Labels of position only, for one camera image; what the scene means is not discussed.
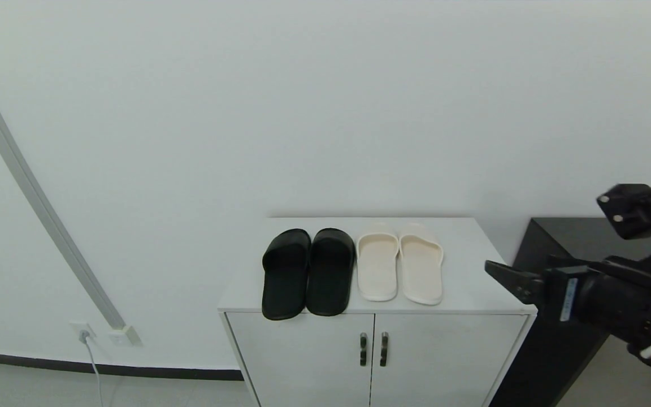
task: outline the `cabinet door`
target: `cabinet door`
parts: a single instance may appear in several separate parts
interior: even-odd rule
[[[377,315],[372,407],[481,407],[527,317]],[[388,333],[385,366],[381,338]]]
[[[227,318],[261,407],[368,407],[373,314],[269,321],[228,312]]]

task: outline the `label sticker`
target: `label sticker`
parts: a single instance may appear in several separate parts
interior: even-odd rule
[[[571,307],[574,305],[574,295],[576,294],[576,278],[570,278],[566,282],[566,293],[564,293],[564,304],[561,306],[561,316],[559,321],[567,322],[571,319]]]

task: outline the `cabinet top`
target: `cabinet top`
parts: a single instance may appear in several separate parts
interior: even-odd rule
[[[519,302],[484,271],[484,261],[503,262],[490,240],[473,218],[271,218],[252,231],[243,232],[238,242],[241,256],[233,258],[232,280],[225,290],[219,311],[261,312],[264,271],[263,253],[271,240],[284,230],[299,227],[311,237],[325,227],[336,227],[354,242],[373,222],[385,222],[396,234],[408,222],[426,225],[444,248],[442,280],[444,299],[436,306],[410,301],[401,288],[401,259],[396,261],[398,295],[390,301],[363,299],[358,291],[357,268],[351,282],[346,314],[536,314],[534,306]]]

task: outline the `power outlet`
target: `power outlet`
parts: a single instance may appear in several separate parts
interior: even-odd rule
[[[77,335],[77,339],[80,339],[80,332],[82,331],[90,332],[90,337],[92,338],[97,337],[97,335],[95,335],[95,332],[92,330],[92,328],[87,322],[70,321],[70,327],[72,327],[72,330],[75,331],[75,335]]]

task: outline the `robotic arm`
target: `robotic arm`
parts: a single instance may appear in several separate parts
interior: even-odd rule
[[[623,239],[651,236],[651,188],[618,184],[597,198]],[[540,273],[486,261],[485,270],[524,304],[535,304],[555,324],[588,324],[628,343],[651,367],[651,255],[639,261],[549,258]]]

